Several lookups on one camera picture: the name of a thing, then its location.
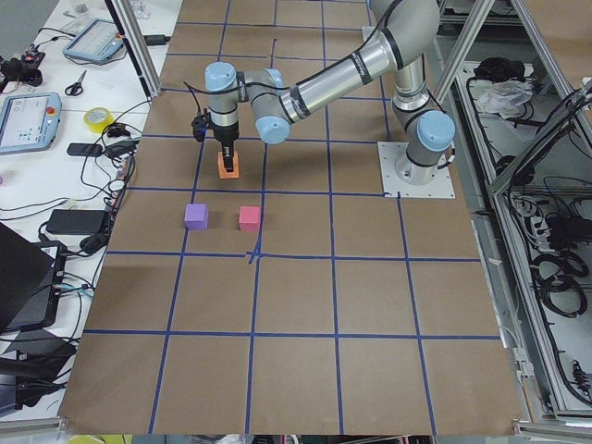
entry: yellow tape roll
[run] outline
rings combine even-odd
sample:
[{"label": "yellow tape roll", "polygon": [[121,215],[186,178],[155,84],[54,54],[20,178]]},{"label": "yellow tape roll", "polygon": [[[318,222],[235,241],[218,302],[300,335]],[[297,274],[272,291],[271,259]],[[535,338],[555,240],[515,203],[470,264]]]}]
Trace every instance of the yellow tape roll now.
[{"label": "yellow tape roll", "polygon": [[84,113],[84,123],[97,134],[103,133],[103,130],[113,122],[115,119],[107,108],[93,108]]}]

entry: white desk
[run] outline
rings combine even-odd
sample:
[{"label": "white desk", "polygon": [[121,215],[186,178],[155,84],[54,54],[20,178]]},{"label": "white desk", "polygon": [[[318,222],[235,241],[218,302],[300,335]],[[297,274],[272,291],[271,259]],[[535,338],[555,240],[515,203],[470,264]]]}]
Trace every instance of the white desk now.
[{"label": "white desk", "polygon": [[[150,19],[139,20],[144,34],[171,35],[174,29],[177,14],[182,0],[149,0],[146,2],[148,10],[152,13]],[[109,14],[102,2],[91,0],[87,2],[90,12],[96,18],[109,19]],[[63,15],[64,11],[71,11],[71,4],[68,0],[61,0],[54,13],[47,20],[46,27],[61,28],[72,18]],[[54,35],[60,35],[53,31],[42,31],[36,43],[46,41]],[[43,73],[43,84],[37,88],[28,85],[21,85],[16,91],[0,95],[0,105],[9,95],[23,93],[57,92],[62,100],[62,113],[60,124],[57,129],[54,143],[49,149],[34,153],[8,154],[0,156],[0,176],[4,182],[0,185],[0,208],[14,208],[27,204],[47,202],[59,197],[73,199],[87,199],[96,194],[97,190],[87,187],[80,182],[80,171],[82,169],[83,157],[71,157],[66,153],[71,142],[94,142],[97,135],[83,123],[84,112],[96,106],[104,106],[110,109],[114,116],[124,110],[146,100],[142,86],[133,69],[130,58],[114,62],[106,66],[85,65],[78,66],[65,59],[61,53],[62,47],[68,41],[60,39],[56,42],[45,44],[41,50],[46,52],[45,60],[40,69]],[[167,46],[149,48],[150,55],[158,72],[161,71]],[[88,69],[83,82],[84,93],[79,97],[67,97],[64,89],[74,82],[84,69]],[[14,84],[6,87],[11,91]],[[149,105],[136,108],[126,115],[122,121],[142,129],[149,110]],[[110,161],[100,158],[100,164],[115,176],[115,169]],[[104,186],[109,178],[89,159],[85,169],[85,180],[99,187]],[[77,209],[103,209],[103,195],[84,201],[74,202]],[[0,219],[24,216],[36,212],[42,207],[34,207],[17,212],[0,212]],[[51,214],[51,210],[37,216],[31,216],[20,220],[3,222],[18,234],[29,241],[37,241],[37,229],[45,222]],[[64,243],[72,251],[78,250],[78,244],[82,236],[58,236],[56,239]],[[94,270],[99,265],[102,251],[90,258],[69,258],[66,270],[70,273],[91,279]],[[67,283],[77,282],[65,279]],[[82,297],[82,312],[80,324],[77,331],[73,331],[79,314],[79,298],[74,294],[64,296],[60,299],[55,323],[47,328],[48,331],[57,336],[79,337],[91,305],[91,300]],[[5,339],[12,339],[16,335],[5,336]],[[8,344],[0,343],[0,352],[6,349]],[[70,359],[65,369],[73,363]],[[51,395],[44,396],[34,407],[24,407],[19,412],[0,418],[0,422],[51,419],[57,418],[57,411],[63,398],[64,390],[59,390]]]}]

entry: scissors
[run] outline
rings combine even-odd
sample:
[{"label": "scissors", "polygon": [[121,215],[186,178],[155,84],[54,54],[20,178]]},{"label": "scissors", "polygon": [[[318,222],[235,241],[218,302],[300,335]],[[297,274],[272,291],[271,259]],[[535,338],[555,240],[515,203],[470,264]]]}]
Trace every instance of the scissors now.
[{"label": "scissors", "polygon": [[78,80],[76,80],[74,83],[72,83],[64,90],[64,93],[66,93],[66,95],[76,97],[77,95],[82,94],[82,92],[84,91],[84,89],[82,88],[82,81],[84,80],[84,76],[86,76],[86,71],[87,69],[84,69],[84,72],[80,74]]}]

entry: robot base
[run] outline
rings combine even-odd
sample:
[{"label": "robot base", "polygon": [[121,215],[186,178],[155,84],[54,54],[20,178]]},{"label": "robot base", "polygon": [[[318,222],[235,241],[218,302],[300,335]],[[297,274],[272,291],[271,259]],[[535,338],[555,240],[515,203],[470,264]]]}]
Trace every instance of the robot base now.
[{"label": "robot base", "polygon": [[454,188],[447,168],[439,169],[434,179],[426,185],[412,185],[401,179],[395,170],[395,162],[407,150],[407,142],[379,142],[382,189],[387,197],[414,197],[425,199],[454,199]]}]

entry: colored block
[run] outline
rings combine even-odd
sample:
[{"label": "colored block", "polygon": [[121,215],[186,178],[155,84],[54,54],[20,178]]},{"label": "colored block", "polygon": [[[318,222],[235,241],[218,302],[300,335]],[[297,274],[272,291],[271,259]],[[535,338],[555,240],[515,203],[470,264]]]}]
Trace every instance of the colored block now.
[{"label": "colored block", "polygon": [[242,206],[239,211],[240,231],[259,231],[260,212],[258,206]]},{"label": "colored block", "polygon": [[234,152],[234,157],[232,157],[232,165],[234,166],[234,171],[228,173],[227,170],[224,168],[224,160],[222,159],[222,153],[218,152],[218,176],[221,179],[238,179],[239,174],[239,152]]},{"label": "colored block", "polygon": [[185,207],[187,229],[207,229],[207,206],[205,203],[189,203]]}]

